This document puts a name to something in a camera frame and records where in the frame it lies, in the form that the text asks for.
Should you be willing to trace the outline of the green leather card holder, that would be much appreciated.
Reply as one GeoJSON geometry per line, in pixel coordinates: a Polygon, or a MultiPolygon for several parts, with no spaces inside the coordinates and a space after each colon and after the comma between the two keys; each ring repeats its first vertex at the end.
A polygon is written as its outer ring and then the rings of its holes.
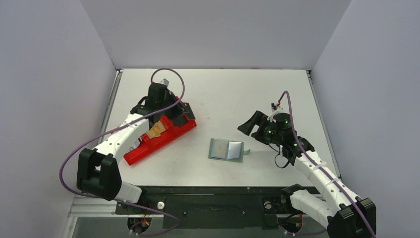
{"type": "Polygon", "coordinates": [[[242,163],[243,157],[249,155],[250,149],[245,150],[243,141],[220,138],[210,140],[208,158],[227,162],[242,163]]]}

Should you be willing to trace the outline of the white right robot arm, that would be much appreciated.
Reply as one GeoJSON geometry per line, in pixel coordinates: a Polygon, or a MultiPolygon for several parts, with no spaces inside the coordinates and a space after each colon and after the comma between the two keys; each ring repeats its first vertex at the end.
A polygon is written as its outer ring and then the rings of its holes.
{"type": "Polygon", "coordinates": [[[288,113],[270,116],[255,111],[238,130],[265,145],[276,145],[287,164],[299,170],[321,194],[317,198],[299,184],[284,188],[279,205],[301,212],[322,225],[331,238],[374,238],[376,206],[351,191],[320,158],[315,148],[297,135],[288,113]]]}

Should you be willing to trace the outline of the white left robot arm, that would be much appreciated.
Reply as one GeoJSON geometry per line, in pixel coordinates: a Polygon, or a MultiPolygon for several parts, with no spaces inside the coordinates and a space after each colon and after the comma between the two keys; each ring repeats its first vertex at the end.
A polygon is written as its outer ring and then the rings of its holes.
{"type": "Polygon", "coordinates": [[[80,152],[77,188],[107,201],[127,201],[135,213],[144,212],[148,200],[141,195],[141,188],[123,181],[119,162],[124,160],[132,165],[195,126],[190,105],[180,101],[166,84],[152,83],[148,95],[104,142],[80,152]]]}

